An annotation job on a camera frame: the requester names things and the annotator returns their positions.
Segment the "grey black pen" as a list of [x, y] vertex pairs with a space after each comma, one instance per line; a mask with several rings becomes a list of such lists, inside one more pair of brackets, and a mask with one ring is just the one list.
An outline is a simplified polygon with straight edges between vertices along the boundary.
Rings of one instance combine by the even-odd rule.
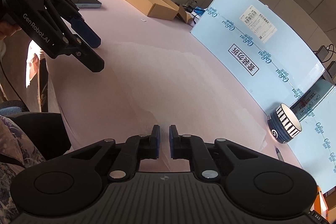
[[275, 146], [274, 148], [275, 148], [276, 155], [277, 155], [278, 159], [279, 159], [280, 161], [284, 162], [284, 158], [283, 158], [283, 156], [282, 156], [280, 150], [279, 150], [276, 146]]

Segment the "striped blue ceramic bowl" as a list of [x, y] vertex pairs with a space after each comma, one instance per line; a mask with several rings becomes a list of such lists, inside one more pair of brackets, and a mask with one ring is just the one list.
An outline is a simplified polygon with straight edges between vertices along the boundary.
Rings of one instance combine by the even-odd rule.
[[298, 118], [284, 103], [268, 115], [267, 123], [270, 134], [281, 144], [290, 142], [302, 131]]

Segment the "blue tissue box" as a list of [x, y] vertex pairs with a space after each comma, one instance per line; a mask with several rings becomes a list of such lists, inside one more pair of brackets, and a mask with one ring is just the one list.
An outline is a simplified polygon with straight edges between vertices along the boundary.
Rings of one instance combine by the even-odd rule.
[[192, 16], [193, 16], [193, 19], [200, 19], [202, 17], [202, 15], [204, 14], [205, 12], [205, 9], [197, 6], [195, 9], [193, 9], [192, 11]]

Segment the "large light blue box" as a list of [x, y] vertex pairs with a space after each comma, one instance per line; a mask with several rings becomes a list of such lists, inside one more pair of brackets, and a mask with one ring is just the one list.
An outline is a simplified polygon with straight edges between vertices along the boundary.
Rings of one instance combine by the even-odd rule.
[[293, 105], [325, 71], [306, 42], [259, 0], [213, 0], [191, 34], [266, 114]]

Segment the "orange flat box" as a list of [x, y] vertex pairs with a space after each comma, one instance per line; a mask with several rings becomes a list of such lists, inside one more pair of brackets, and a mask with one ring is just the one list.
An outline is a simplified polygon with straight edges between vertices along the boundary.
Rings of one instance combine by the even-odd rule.
[[311, 207], [311, 211], [315, 211], [320, 216], [324, 217], [324, 219], [328, 220], [328, 206], [319, 186], [317, 186], [317, 196]]

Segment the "black power adapter middle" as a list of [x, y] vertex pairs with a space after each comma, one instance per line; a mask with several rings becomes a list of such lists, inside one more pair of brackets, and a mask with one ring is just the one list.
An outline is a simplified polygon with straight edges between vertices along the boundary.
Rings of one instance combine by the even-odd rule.
[[334, 78], [336, 76], [336, 61], [332, 61], [326, 70], [329, 73], [330, 77]]

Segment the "black power adapter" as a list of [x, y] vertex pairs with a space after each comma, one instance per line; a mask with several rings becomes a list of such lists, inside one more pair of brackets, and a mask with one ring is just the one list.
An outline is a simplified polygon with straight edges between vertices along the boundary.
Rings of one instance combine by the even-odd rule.
[[336, 76], [336, 61], [332, 61], [326, 70], [329, 73], [330, 77], [334, 78]]
[[320, 46], [315, 55], [318, 57], [319, 61], [324, 62], [329, 54], [329, 50], [325, 46]]

